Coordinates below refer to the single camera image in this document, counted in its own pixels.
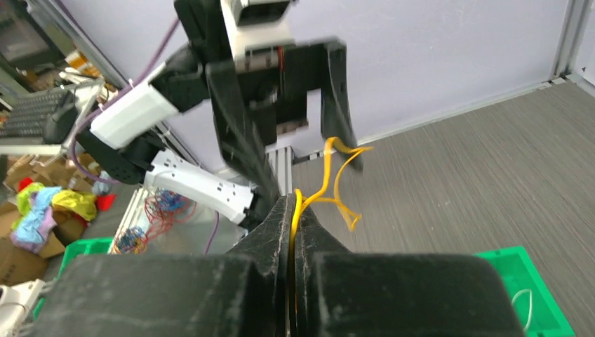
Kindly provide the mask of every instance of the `purple cloth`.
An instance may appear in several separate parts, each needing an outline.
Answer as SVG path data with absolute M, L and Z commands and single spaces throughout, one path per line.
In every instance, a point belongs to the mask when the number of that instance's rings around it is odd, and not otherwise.
M 52 208 L 48 207 L 46 209 L 46 213 L 44 214 L 44 218 L 41 220 L 41 224 L 40 224 L 39 228 L 37 229 L 37 232 L 44 239 L 43 243 L 34 244 L 31 242 L 19 242 L 17 240 L 17 238 L 15 237 L 14 232 L 11 233 L 11 240 L 15 246 L 23 248 L 23 249 L 27 249 L 28 251 L 31 251 L 32 253 L 39 254 L 39 252 L 42 250 L 42 248 L 46 245 L 46 242 L 48 241 L 48 237 L 50 236 L 51 231 L 54 229 L 54 227 L 56 225 L 57 225 L 57 223 L 54 220 Z

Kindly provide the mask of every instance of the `pile of clothes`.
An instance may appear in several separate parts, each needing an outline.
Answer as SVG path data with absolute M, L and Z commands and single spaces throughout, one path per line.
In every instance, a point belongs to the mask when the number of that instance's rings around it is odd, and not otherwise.
M 58 225 L 54 219 L 55 212 L 72 212 L 90 222 L 98 213 L 96 199 L 93 193 L 30 183 L 17 194 L 17 208 L 21 217 L 11 227 L 11 240 L 15 246 L 39 253 L 53 228 Z

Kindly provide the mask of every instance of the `desk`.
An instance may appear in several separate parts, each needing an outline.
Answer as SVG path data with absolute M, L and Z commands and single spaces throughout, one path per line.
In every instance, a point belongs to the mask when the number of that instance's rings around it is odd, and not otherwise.
M 75 105 L 79 110 L 79 116 L 76 118 L 75 125 L 80 124 L 91 112 L 95 98 L 101 92 L 104 83 L 102 79 L 98 79 L 65 86 L 67 90 L 76 94 Z M 45 91 L 41 91 L 30 95 L 45 95 L 45 93 Z M 0 138 L 0 154 L 60 156 L 67 153 L 68 146 L 73 139 L 72 132 L 61 145 L 44 145 L 41 138 Z

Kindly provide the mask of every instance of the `gray table surface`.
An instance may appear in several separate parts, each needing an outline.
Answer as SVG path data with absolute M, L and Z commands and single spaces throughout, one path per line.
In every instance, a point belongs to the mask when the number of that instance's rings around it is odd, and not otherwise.
M 477 253 L 525 246 L 577 336 L 595 327 L 595 99 L 561 84 L 374 142 L 341 195 L 363 214 L 347 230 L 336 207 L 321 223 L 354 251 Z M 340 159 L 334 156 L 336 173 Z M 322 159 L 293 167 L 320 188 Z

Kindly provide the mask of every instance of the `robotic arm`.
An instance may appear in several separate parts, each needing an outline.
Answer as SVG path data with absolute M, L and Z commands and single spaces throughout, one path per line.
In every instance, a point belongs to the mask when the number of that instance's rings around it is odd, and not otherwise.
M 355 147 L 347 101 L 346 46 L 294 43 L 285 22 L 293 0 L 177 0 L 189 39 L 168 61 L 97 117 L 77 141 L 111 177 L 164 187 L 248 230 L 280 197 L 265 146 L 307 125 L 307 93 L 321 90 L 321 134 Z M 229 183 L 187 163 L 151 129 L 210 99 L 226 164 L 254 182 Z M 352 166 L 362 169 L 360 160 Z

